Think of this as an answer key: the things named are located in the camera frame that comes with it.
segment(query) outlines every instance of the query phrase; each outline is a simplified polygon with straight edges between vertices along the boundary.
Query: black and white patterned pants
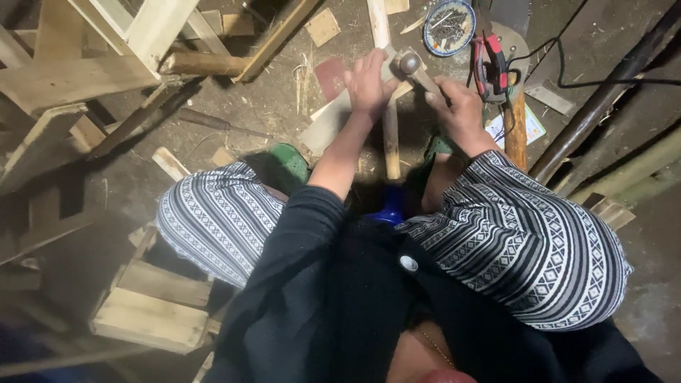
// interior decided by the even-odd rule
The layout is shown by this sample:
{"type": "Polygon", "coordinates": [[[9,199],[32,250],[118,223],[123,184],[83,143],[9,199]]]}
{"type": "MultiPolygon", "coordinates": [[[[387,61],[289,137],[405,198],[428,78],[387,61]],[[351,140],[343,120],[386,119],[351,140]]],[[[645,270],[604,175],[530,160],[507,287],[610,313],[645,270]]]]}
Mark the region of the black and white patterned pants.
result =
{"type": "MultiPolygon", "coordinates": [[[[440,213],[397,230],[520,321],[575,330],[606,319],[622,302],[633,269],[617,236],[500,153],[480,155],[443,202],[440,213]]],[[[243,288],[284,204],[238,162],[175,184],[161,199],[157,224],[180,256],[243,288]]]]}

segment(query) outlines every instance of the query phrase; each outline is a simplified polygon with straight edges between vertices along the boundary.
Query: necklace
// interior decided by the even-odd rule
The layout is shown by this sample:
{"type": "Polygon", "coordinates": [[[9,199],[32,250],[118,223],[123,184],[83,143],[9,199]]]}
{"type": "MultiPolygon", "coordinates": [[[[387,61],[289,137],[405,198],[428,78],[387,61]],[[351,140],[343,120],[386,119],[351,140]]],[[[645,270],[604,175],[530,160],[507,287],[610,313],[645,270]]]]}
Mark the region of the necklace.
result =
{"type": "Polygon", "coordinates": [[[421,334],[423,334],[426,338],[428,338],[428,340],[432,343],[433,347],[435,347],[435,350],[437,350],[437,352],[439,352],[440,355],[442,355],[442,357],[447,361],[447,363],[449,363],[450,366],[452,366],[452,368],[454,368],[454,364],[452,363],[452,361],[451,361],[449,358],[447,358],[447,356],[445,355],[445,353],[442,352],[442,350],[440,350],[440,347],[438,347],[437,344],[435,344],[435,342],[428,336],[428,334],[426,334],[426,333],[425,333],[422,329],[420,329],[420,328],[419,328],[419,331],[421,331],[421,334]]]}

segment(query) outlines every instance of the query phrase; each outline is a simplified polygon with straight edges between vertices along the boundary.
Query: black shirt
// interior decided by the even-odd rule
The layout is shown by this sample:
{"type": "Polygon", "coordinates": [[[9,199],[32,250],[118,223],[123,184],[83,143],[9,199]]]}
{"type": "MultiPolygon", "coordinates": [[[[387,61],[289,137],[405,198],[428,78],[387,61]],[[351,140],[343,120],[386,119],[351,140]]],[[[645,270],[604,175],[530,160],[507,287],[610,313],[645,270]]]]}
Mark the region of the black shirt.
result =
{"type": "Polygon", "coordinates": [[[442,271],[387,224],[303,187],[230,305],[204,382],[384,382],[420,307],[478,382],[659,382],[611,320],[548,333],[442,271]],[[415,261],[405,268],[401,257],[415,261]]]}

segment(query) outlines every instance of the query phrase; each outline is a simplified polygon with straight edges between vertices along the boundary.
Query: hammer head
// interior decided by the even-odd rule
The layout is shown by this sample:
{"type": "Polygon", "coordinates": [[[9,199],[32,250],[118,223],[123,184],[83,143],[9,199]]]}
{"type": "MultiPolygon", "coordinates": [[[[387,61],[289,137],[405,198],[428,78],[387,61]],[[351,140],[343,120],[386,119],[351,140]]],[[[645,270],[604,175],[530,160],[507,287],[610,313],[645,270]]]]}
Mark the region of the hammer head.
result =
{"type": "Polygon", "coordinates": [[[406,75],[413,74],[421,67],[421,58],[415,52],[406,52],[400,59],[400,70],[406,75]]]}

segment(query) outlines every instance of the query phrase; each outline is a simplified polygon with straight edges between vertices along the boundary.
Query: dirt floor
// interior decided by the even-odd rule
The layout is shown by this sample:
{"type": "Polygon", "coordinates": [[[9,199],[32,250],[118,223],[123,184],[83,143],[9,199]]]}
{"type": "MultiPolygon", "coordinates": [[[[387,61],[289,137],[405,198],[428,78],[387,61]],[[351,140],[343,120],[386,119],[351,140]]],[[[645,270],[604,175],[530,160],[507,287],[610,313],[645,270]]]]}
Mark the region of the dirt floor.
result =
{"type": "MultiPolygon", "coordinates": [[[[609,5],[603,18],[589,27],[580,38],[578,47],[566,52],[566,82],[605,78],[673,3],[673,0],[591,1],[607,1],[609,5]]],[[[5,16],[3,25],[8,29],[35,28],[38,1],[24,2],[22,7],[17,7],[21,12],[16,11],[16,4],[13,3],[8,1],[0,5],[0,15],[5,16]],[[17,16],[20,16],[19,21],[12,19],[17,16]]],[[[217,9],[222,14],[241,13],[240,3],[235,0],[203,0],[200,9],[217,9]]],[[[279,6],[282,1],[254,3],[256,10],[263,16],[275,19],[275,26],[288,9],[279,6]]],[[[420,29],[399,34],[421,16],[425,4],[424,0],[411,0],[409,11],[389,16],[393,46],[415,48],[422,54],[428,73],[432,76],[445,74],[467,80],[470,65],[467,49],[453,57],[438,59],[425,52],[420,29]]],[[[557,35],[580,4],[580,0],[532,1],[527,36],[530,49],[557,35]]],[[[68,170],[72,176],[76,174],[73,179],[84,179],[84,184],[74,189],[86,191],[88,205],[105,210],[101,219],[92,226],[35,253],[42,260],[45,270],[44,292],[53,301],[64,306],[74,318],[84,320],[90,314],[99,292],[109,285],[118,266],[129,259],[133,245],[127,235],[155,217],[158,197],[173,184],[173,180],[151,159],[157,148],[168,148],[191,172],[214,168],[210,159],[220,146],[225,146],[234,157],[239,158],[266,151],[276,142],[288,142],[299,148],[311,164],[314,163],[316,158],[310,156],[297,137],[310,123],[307,116],[325,105],[326,101],[313,75],[307,92],[302,95],[303,108],[296,112],[294,70],[299,65],[305,65],[306,60],[314,66],[332,57],[340,57],[349,66],[354,59],[373,47],[364,0],[328,0],[317,12],[327,7],[335,15],[341,29],[341,33],[328,43],[317,48],[307,31],[301,29],[252,83],[231,85],[226,79],[207,78],[200,83],[195,93],[188,95],[189,99],[185,102],[194,110],[221,117],[235,126],[272,134],[274,140],[236,132],[216,132],[170,117],[145,136],[122,145],[113,155],[95,163],[76,164],[68,170]]],[[[253,54],[255,47],[263,42],[265,37],[262,35],[268,28],[268,25],[257,24],[261,36],[235,37],[225,39],[225,43],[233,55],[253,54]]],[[[533,57],[531,64],[536,65],[537,58],[533,57]]],[[[594,88],[583,88],[559,90],[558,93],[574,101],[579,108],[593,91],[594,88]]],[[[106,113],[98,113],[98,117],[103,123],[120,121],[148,94],[130,92],[103,97],[100,102],[106,113]]],[[[569,122],[570,116],[562,116],[533,99],[528,99],[527,104],[547,130],[544,137],[528,148],[528,164],[531,166],[569,122]]],[[[424,149],[434,131],[436,119],[419,91],[410,92],[399,99],[398,114],[400,158],[402,173],[406,174],[410,168],[423,162],[424,149]]],[[[496,107],[489,108],[488,119],[496,114],[496,107]]],[[[664,130],[667,126],[648,126],[646,131],[664,130]]],[[[621,144],[617,153],[613,154],[614,158],[604,159],[603,167],[621,157],[623,151],[639,146],[649,137],[649,133],[636,133],[623,138],[623,142],[627,142],[626,146],[621,144]]],[[[385,179],[382,157],[379,134],[369,140],[362,154],[357,177],[359,182],[374,186],[381,184],[385,179]]],[[[678,350],[681,332],[677,325],[681,304],[678,278],[681,247],[675,238],[681,228],[678,219],[681,217],[681,205],[676,198],[679,192],[681,188],[677,187],[655,200],[639,205],[634,210],[638,218],[619,232],[628,260],[636,271],[629,281],[627,297],[616,319],[650,368],[668,382],[681,381],[681,350],[678,350]],[[669,214],[670,207],[675,214],[669,214]]],[[[361,203],[364,209],[370,210],[379,201],[363,198],[361,203]]],[[[168,262],[177,263],[178,269],[184,269],[186,273],[195,272],[191,265],[176,260],[172,254],[166,254],[166,257],[173,258],[168,262]]],[[[207,350],[199,350],[183,358],[166,352],[154,352],[146,356],[143,362],[140,358],[126,362],[138,365],[144,381],[188,382],[206,353],[207,350]]]]}

